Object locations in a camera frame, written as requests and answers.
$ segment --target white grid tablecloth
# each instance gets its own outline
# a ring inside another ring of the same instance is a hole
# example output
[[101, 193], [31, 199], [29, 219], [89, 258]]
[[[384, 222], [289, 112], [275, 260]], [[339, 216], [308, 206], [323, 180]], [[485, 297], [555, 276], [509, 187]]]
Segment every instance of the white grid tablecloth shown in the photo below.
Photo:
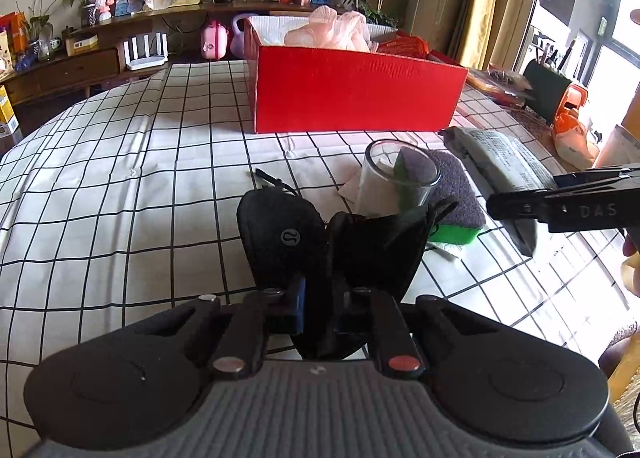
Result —
[[[2, 159], [0, 458], [38, 439], [22, 388], [43, 358], [199, 294], [237, 302], [252, 288], [236, 225], [242, 194], [260, 185], [252, 170], [328, 221], [349, 210], [337, 191], [372, 140], [444, 148], [434, 133], [253, 134], [244, 77], [242, 62], [174, 65], [76, 104]], [[455, 124], [515, 134], [561, 170], [481, 94], [466, 89], [458, 111]], [[428, 248], [405, 301], [447, 297], [594, 359], [630, 315], [621, 247], [616, 231], [573, 234], [536, 264], [488, 220], [460, 260]], [[289, 345], [270, 341], [276, 356], [295, 357]]]

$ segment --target cup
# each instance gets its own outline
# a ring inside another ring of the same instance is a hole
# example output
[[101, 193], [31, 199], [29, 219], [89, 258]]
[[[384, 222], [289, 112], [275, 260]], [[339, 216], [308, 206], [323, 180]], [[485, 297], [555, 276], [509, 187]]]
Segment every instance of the cup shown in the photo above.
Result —
[[376, 140], [365, 152], [356, 212], [375, 218], [423, 205], [440, 176], [424, 150], [401, 140]]

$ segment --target lululemon logo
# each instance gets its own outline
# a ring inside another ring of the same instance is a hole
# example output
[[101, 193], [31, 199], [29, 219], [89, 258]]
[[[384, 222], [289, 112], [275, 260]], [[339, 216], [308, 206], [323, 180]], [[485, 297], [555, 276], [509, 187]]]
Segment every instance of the lululemon logo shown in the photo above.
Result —
[[280, 235], [280, 241], [287, 247], [295, 247], [300, 242], [300, 233], [295, 229], [285, 229]]

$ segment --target pink bag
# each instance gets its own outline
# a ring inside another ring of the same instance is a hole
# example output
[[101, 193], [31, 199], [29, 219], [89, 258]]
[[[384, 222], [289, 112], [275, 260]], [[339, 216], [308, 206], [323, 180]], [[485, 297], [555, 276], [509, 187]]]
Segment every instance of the pink bag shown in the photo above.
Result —
[[222, 59], [226, 54], [229, 32], [224, 25], [212, 20], [202, 31], [201, 54], [204, 59]]

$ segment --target wooden cabinet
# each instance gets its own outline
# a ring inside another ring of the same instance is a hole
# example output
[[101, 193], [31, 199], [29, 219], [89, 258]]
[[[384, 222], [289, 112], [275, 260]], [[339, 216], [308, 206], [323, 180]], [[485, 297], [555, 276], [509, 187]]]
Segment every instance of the wooden cabinet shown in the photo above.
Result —
[[115, 77], [120, 72], [115, 49], [88, 53], [45, 66], [38, 70], [40, 91], [43, 93], [75, 86], [85, 82]]
[[40, 85], [36, 72], [25, 73], [7, 82], [0, 82], [6, 89], [11, 104], [17, 104], [40, 94]]

